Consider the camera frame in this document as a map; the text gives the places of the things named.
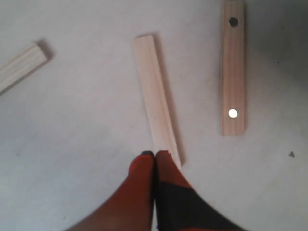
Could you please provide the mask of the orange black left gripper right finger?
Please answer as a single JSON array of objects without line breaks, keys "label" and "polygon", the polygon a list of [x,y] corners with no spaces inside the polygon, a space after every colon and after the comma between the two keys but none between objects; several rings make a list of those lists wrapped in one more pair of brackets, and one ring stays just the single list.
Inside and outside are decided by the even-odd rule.
[{"label": "orange black left gripper right finger", "polygon": [[156,215],[160,231],[242,231],[207,202],[184,178],[168,151],[156,161]]}]

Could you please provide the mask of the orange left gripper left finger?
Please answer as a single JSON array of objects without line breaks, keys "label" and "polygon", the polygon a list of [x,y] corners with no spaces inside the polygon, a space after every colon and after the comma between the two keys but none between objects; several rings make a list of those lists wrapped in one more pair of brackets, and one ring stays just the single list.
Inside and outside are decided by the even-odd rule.
[{"label": "orange left gripper left finger", "polygon": [[144,151],[119,188],[69,231],[150,231],[154,209],[154,154]]}]

